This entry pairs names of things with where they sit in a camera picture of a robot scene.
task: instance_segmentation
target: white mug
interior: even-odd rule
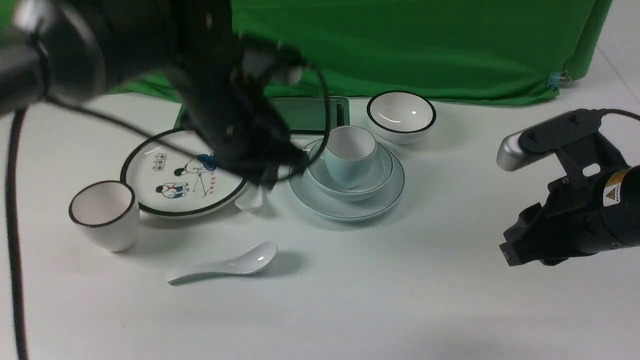
[[[115,180],[91,184],[71,200],[69,217],[96,245],[113,252],[138,239],[140,210],[131,186]]]
[[[336,127],[323,154],[329,175],[338,185],[353,189],[369,173],[377,147],[375,137],[361,127]]]

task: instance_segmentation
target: white table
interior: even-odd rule
[[[354,124],[365,99],[350,102]],[[179,105],[133,95],[92,106],[154,132]],[[393,147],[408,174],[388,216],[344,225],[309,215],[286,185],[256,216],[143,217],[135,249],[83,238],[67,207],[82,187],[116,179],[141,139],[49,106],[29,111],[20,148],[19,215],[32,359],[636,359],[640,249],[510,268],[498,245],[517,214],[563,175],[555,158],[500,170],[502,138],[580,107],[640,106],[596,54],[589,76],[529,108],[436,103],[420,145]],[[602,132],[640,163],[640,124]],[[8,121],[0,122],[7,133]],[[6,139],[0,143],[5,157]],[[100,149],[109,148],[108,152]],[[4,222],[0,225],[4,233]],[[164,271],[234,256],[263,240],[281,253],[264,276],[179,287]],[[6,247],[0,261],[7,263]],[[0,267],[0,358],[15,356],[8,266]]]

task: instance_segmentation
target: green cloth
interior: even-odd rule
[[[234,27],[301,48],[332,95],[406,90],[429,99],[523,105],[551,99],[552,72],[589,67],[612,0],[232,0]],[[0,4],[8,19],[11,1]],[[119,92],[178,101],[161,74]],[[313,73],[270,96],[318,96]]]

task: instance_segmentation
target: white spoon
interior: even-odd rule
[[[267,241],[234,259],[217,261],[215,263],[199,264],[178,269],[167,275],[167,282],[177,285],[190,278],[202,279],[206,275],[251,275],[260,272],[273,260],[278,252],[278,245]]]
[[[242,211],[257,211],[262,207],[262,187],[250,188],[236,200],[236,206]]]

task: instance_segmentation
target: warning label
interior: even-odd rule
[[[612,206],[620,203],[620,188],[622,187],[622,179],[629,169],[619,171],[613,174],[602,191],[602,205]]]

